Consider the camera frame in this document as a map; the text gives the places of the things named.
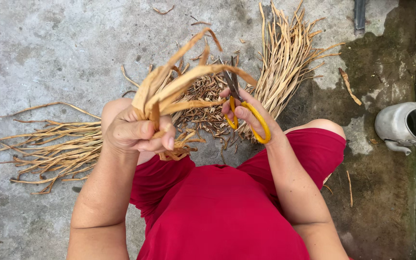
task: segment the metal kettle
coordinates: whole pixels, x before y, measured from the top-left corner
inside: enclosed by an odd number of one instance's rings
[[[411,153],[407,147],[416,147],[416,102],[390,105],[375,119],[375,131],[393,151]]]

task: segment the yellow scissors handle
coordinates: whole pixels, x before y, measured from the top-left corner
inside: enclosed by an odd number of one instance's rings
[[[231,105],[231,110],[232,112],[235,111],[235,98],[233,96],[229,97],[229,103]],[[239,127],[239,120],[237,119],[237,117],[234,114],[234,122],[232,122],[228,116],[226,114],[224,114],[224,117],[226,118],[228,124],[235,130]]]
[[[264,133],[266,134],[266,138],[263,139],[258,133],[256,133],[256,131],[251,127],[251,131],[253,131],[253,134],[255,135],[255,138],[258,140],[258,142],[264,144],[264,143],[269,143],[270,141],[270,130],[269,127],[266,124],[266,121],[264,121],[264,118],[259,114],[258,110],[256,110],[256,108],[250,104],[250,103],[246,103],[246,101],[243,101],[241,103],[242,107],[246,107],[248,108],[248,110],[251,111],[251,113],[253,113],[253,115],[256,117],[256,119],[259,121],[259,123],[261,124],[261,126],[264,129]]]
[[[234,112],[235,110],[235,99],[233,96],[229,97],[229,103],[231,106],[231,110],[232,112]],[[251,113],[253,113],[253,115],[256,117],[256,119],[259,121],[259,123],[261,124],[261,126],[264,129],[264,133],[266,134],[266,138],[262,138],[258,133],[256,133],[256,131],[251,128],[251,131],[253,131],[253,134],[255,135],[255,138],[258,140],[258,142],[264,144],[264,143],[268,143],[270,141],[270,130],[269,127],[266,124],[266,121],[264,121],[264,118],[259,114],[258,110],[256,110],[255,107],[253,107],[250,103],[246,103],[246,101],[243,101],[241,103],[242,107],[247,108],[248,110],[251,111]],[[233,129],[237,129],[239,127],[239,120],[237,119],[237,117],[234,114],[234,122],[232,122],[228,116],[226,114],[224,114],[224,117],[226,118],[226,121],[228,122],[228,124],[233,128]]]

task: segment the woman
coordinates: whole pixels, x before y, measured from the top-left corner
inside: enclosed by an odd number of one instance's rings
[[[163,162],[176,130],[159,139],[150,121],[137,121],[132,100],[105,105],[99,161],[78,195],[70,224],[68,259],[128,259],[128,202],[141,210],[146,239],[138,259],[345,259],[319,189],[343,161],[343,129],[317,119],[282,132],[261,103],[241,96],[271,130],[266,149],[239,167],[195,167],[189,157]],[[220,96],[227,97],[225,89]],[[245,120],[251,112],[224,103],[223,114]]]

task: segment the kettle spout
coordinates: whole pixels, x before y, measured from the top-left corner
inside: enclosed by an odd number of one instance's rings
[[[388,149],[396,152],[403,152],[406,156],[408,156],[412,151],[404,146],[397,145],[397,142],[391,140],[385,140],[384,143],[388,147]]]

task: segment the forearm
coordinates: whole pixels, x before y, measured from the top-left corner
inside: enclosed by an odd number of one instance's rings
[[[115,153],[104,143],[76,200],[71,228],[105,227],[124,221],[138,157],[138,153]]]
[[[277,196],[287,220],[291,224],[331,223],[324,198],[286,136],[267,146],[267,151]]]

